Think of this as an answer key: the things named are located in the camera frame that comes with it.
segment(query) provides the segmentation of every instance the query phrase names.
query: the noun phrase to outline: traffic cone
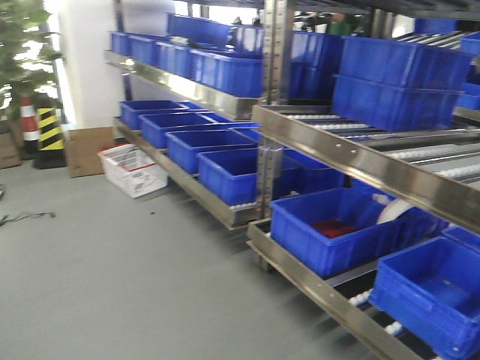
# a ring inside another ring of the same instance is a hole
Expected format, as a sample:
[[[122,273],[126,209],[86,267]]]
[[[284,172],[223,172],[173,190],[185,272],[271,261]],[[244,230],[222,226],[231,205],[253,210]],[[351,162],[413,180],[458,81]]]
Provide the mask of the traffic cone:
[[[33,167],[37,169],[65,167],[65,145],[62,138],[62,129],[57,121],[52,101],[46,94],[40,98],[37,113],[40,124],[40,140]]]
[[[28,96],[22,96],[20,100],[20,115],[22,118],[23,147],[25,157],[33,158],[38,151],[38,126],[35,109],[32,100]]]

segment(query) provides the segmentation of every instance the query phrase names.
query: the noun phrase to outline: white plastic basket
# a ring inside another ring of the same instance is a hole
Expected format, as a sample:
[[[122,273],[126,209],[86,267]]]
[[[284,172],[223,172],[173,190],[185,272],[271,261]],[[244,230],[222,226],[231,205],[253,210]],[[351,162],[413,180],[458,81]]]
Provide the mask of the white plastic basket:
[[[132,198],[168,185],[167,172],[133,144],[108,148],[98,156],[106,178]]]

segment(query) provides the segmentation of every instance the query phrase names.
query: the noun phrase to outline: gray floor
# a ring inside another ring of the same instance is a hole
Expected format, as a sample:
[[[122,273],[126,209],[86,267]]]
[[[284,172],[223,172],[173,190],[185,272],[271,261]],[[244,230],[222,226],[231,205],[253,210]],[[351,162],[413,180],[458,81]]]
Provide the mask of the gray floor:
[[[376,359],[175,185],[135,201],[28,163],[0,182],[0,215],[57,214],[0,227],[0,359]]]

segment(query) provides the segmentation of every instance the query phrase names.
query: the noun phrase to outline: artificial plant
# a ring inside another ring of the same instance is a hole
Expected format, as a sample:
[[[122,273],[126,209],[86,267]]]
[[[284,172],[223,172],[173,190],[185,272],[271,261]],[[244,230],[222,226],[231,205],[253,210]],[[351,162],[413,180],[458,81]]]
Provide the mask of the artificial plant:
[[[50,13],[43,0],[0,0],[0,108],[8,118],[20,118],[20,98],[38,101],[41,86],[57,83],[53,62],[62,57],[50,45],[52,33],[43,25]],[[33,58],[24,58],[32,47],[41,50]]]

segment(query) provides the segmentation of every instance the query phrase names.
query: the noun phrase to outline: red object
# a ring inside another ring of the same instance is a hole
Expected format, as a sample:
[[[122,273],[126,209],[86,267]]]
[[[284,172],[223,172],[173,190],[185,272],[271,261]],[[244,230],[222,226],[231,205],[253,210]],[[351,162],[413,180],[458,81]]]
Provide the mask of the red object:
[[[20,99],[20,112],[22,116],[22,130],[25,141],[38,140],[38,125],[36,112],[30,97],[22,96]]]
[[[354,233],[358,230],[356,227],[347,225],[338,220],[320,221],[318,223],[311,223],[310,226],[329,239]]]

